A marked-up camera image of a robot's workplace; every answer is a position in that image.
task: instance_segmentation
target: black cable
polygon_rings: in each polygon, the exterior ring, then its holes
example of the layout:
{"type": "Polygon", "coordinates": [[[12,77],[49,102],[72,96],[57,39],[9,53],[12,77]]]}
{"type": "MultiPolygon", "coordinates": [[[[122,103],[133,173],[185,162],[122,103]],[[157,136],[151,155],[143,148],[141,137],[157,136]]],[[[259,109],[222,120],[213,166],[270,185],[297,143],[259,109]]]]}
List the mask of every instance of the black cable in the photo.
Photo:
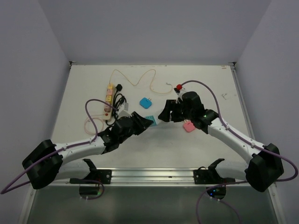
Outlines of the black cable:
{"type": "MultiPolygon", "coordinates": [[[[115,95],[113,97],[113,104],[112,106],[119,109],[119,107],[123,104],[127,102],[127,99],[125,98],[124,95],[122,95],[121,93],[118,93],[119,91],[116,90],[115,95]]],[[[114,122],[112,124],[108,124],[108,121],[106,120],[106,125],[108,126],[112,126],[115,124],[116,120],[118,119],[117,113],[115,110],[112,110],[111,116],[114,118],[114,122]]]]}

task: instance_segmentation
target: gray wall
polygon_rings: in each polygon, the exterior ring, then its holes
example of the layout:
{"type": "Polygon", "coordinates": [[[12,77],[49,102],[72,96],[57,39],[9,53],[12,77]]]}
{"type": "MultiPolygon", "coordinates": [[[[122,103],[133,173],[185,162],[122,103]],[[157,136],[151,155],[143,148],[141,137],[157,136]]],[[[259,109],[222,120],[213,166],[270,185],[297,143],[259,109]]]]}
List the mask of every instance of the gray wall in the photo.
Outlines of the gray wall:
{"type": "Polygon", "coordinates": [[[227,63],[271,0],[39,0],[70,60],[227,63]]]}
{"type": "MultiPolygon", "coordinates": [[[[26,155],[51,136],[68,69],[68,60],[38,2],[2,0],[1,189],[23,170],[26,155]]],[[[0,223],[17,223],[27,189],[24,186],[0,196],[0,223]]]]}
{"type": "MultiPolygon", "coordinates": [[[[299,165],[299,1],[273,0],[237,63],[258,140],[299,165]]],[[[293,174],[285,164],[284,177],[293,174]]],[[[298,223],[299,178],[278,183],[288,223],[298,223]]]]}

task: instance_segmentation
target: black plug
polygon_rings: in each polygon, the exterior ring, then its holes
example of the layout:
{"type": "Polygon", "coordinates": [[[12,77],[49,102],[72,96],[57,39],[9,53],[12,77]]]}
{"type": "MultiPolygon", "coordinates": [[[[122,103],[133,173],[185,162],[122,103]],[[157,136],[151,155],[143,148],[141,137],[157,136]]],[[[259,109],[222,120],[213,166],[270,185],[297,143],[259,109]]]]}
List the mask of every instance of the black plug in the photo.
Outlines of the black plug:
{"type": "Polygon", "coordinates": [[[116,90],[117,90],[118,92],[120,92],[120,91],[122,90],[122,85],[121,85],[121,84],[117,84],[117,86],[116,86],[116,90]]]}

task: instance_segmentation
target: red button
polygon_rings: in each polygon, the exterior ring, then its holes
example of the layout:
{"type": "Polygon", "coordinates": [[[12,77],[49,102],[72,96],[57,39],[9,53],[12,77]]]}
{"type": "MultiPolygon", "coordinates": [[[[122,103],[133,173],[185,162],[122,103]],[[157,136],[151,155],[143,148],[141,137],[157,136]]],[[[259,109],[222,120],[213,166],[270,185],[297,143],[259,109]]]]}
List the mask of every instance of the red button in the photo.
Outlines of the red button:
{"type": "Polygon", "coordinates": [[[177,90],[181,90],[183,87],[182,87],[182,85],[181,84],[178,84],[177,85],[177,90]]]}

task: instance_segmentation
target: white table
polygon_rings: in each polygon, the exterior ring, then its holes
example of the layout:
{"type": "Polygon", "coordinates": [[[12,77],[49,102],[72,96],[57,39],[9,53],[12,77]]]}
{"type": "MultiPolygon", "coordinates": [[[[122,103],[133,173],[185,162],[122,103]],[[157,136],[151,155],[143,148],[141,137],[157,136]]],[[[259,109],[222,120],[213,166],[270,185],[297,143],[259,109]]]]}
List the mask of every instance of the white table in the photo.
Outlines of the white table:
{"type": "MultiPolygon", "coordinates": [[[[155,69],[157,74],[153,88],[160,92],[170,89],[166,82],[176,86],[190,79],[200,80],[215,92],[225,120],[248,134],[229,66],[73,65],[52,137],[54,143],[90,137],[83,128],[87,118],[85,102],[90,98],[105,99],[109,78],[114,69],[123,72],[133,83],[137,83],[147,70],[155,69]]],[[[123,86],[121,92],[128,100],[130,111],[136,111],[142,116],[157,114],[164,108],[167,99],[177,98],[174,91],[166,95],[150,91],[149,84],[153,75],[154,71],[149,72],[137,86],[132,86],[121,74],[114,73],[112,82],[123,86]],[[147,110],[139,105],[143,97],[152,99],[153,105],[147,110]]],[[[199,94],[205,108],[216,111],[213,97],[207,89],[196,83],[186,84],[185,87],[199,94]]],[[[91,102],[89,105],[91,114],[101,114],[103,108],[103,104],[98,102],[91,102]]],[[[201,130],[187,133],[182,125],[183,123],[168,123],[150,127],[141,135],[127,139],[113,152],[90,158],[97,167],[113,168],[196,168],[208,166],[219,158],[242,161],[237,153],[219,140],[201,130]]]]}

